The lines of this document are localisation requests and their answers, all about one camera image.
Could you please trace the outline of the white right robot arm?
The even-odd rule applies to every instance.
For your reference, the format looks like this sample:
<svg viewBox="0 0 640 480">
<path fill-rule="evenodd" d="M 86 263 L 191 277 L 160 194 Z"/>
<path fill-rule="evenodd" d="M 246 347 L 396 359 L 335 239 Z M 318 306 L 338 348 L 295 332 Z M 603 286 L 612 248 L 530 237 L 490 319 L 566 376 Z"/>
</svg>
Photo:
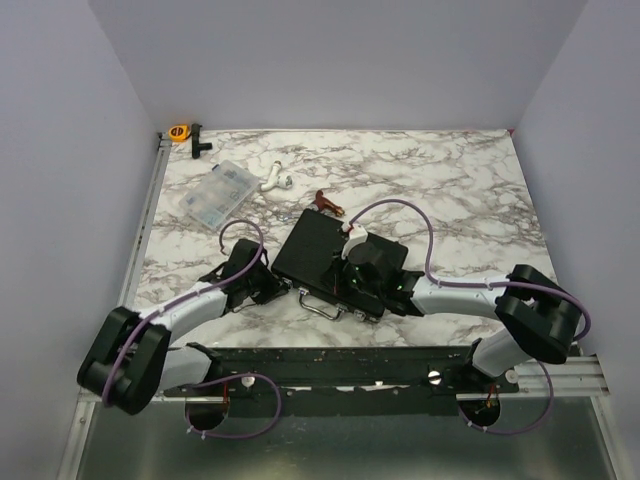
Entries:
<svg viewBox="0 0 640 480">
<path fill-rule="evenodd" d="M 460 379 L 480 392 L 529 359 L 563 364 L 585 317 L 577 299 L 530 265 L 483 281 L 432 279 L 386 261 L 336 259 L 322 282 L 344 300 L 358 295 L 399 316 L 457 314 L 498 320 L 503 329 L 472 345 Z"/>
</svg>

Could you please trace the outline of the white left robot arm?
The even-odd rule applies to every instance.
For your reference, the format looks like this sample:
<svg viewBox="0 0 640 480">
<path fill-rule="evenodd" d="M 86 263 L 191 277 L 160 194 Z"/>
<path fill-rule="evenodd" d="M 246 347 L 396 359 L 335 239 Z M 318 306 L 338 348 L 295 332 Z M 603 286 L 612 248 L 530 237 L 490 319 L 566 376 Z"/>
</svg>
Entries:
<svg viewBox="0 0 640 480">
<path fill-rule="evenodd" d="M 267 304 L 289 290 L 269 270 L 266 249 L 241 239 L 227 260 L 201 276 L 185 293 L 134 311 L 111 310 L 81 363 L 78 385 L 107 407 L 135 415 L 159 392 L 190 385 L 214 393 L 222 380 L 212 353 L 200 345 L 175 343 L 200 325 L 221 318 L 246 300 Z"/>
</svg>

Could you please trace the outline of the black poker chip case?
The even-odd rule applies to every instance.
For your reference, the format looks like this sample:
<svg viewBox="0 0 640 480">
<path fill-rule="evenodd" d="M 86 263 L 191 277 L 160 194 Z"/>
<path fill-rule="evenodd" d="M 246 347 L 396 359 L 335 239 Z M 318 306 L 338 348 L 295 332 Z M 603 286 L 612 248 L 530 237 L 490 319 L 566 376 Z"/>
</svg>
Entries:
<svg viewBox="0 0 640 480">
<path fill-rule="evenodd" d="M 408 248 L 370 234 L 365 259 L 374 263 L 373 272 L 359 272 L 356 265 L 341 257 L 347 234 L 342 223 L 314 210 L 303 211 L 276 259 L 274 274 L 295 287 L 349 312 L 362 312 L 378 319 L 389 311 L 405 316 L 417 309 L 410 301 L 415 280 L 403 273 Z"/>
</svg>

